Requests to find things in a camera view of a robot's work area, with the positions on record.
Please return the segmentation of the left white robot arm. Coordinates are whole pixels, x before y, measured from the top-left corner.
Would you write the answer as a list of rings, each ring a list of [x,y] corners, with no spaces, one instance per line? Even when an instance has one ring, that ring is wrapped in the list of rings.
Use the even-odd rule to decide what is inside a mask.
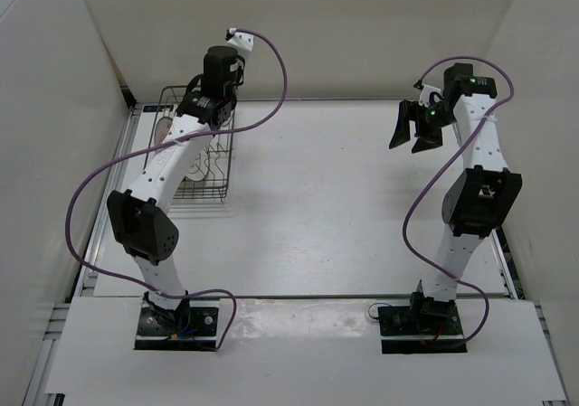
[[[185,174],[236,106],[242,61],[232,47],[213,46],[207,51],[203,73],[187,85],[162,143],[149,155],[142,174],[107,200],[115,240],[151,286],[146,302],[170,334],[186,330],[190,313],[173,260],[179,231],[168,212]]]

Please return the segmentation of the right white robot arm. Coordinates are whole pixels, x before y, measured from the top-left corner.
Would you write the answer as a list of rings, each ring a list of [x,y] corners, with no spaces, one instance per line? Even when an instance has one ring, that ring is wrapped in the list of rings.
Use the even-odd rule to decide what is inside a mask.
[[[455,309],[457,287],[475,249],[501,227],[522,188],[521,175],[509,170],[498,140],[496,109],[500,106],[494,79],[478,76],[473,60],[452,58],[443,86],[415,83],[420,97],[399,104],[389,147],[413,141],[421,153],[442,145],[442,131],[452,127],[459,150],[451,158],[463,170],[441,205],[444,232],[429,264],[432,273],[411,295],[407,325],[425,334],[447,323]]]

